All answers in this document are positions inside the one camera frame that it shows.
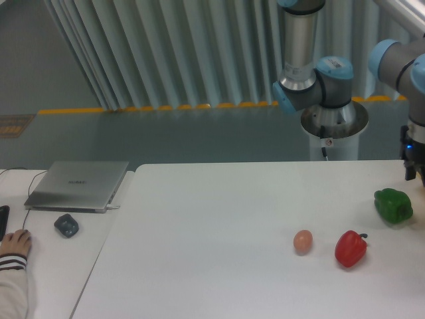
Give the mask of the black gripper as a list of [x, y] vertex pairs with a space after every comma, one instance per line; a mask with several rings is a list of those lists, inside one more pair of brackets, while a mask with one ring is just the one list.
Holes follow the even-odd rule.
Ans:
[[405, 180], [416, 178], [416, 168], [424, 166], [424, 126], [408, 124], [400, 128], [400, 158], [404, 161]]

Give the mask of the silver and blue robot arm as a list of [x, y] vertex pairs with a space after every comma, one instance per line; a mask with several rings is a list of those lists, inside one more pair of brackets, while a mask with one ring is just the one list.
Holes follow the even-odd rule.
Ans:
[[[313, 160], [352, 160], [369, 117], [353, 102], [353, 66], [338, 56], [313, 59], [317, 16], [323, 1], [280, 1], [284, 13], [284, 68], [273, 84], [274, 97], [287, 113], [301, 111]], [[400, 129], [400, 158], [406, 180], [424, 176], [424, 2], [379, 1], [415, 40], [379, 42], [368, 68], [380, 82], [409, 102], [408, 123]]]

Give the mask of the white striped sleeve forearm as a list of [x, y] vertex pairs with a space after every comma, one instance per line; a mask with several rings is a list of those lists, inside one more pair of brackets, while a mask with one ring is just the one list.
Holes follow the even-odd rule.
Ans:
[[1, 318], [26, 318], [29, 307], [27, 258], [1, 255]]

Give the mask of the person's hand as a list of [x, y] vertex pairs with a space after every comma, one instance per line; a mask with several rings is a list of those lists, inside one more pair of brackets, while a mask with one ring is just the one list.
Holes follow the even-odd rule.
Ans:
[[14, 233], [7, 233], [1, 241], [1, 256], [3, 255], [20, 255], [28, 257], [32, 239], [31, 233], [22, 235], [23, 229]]

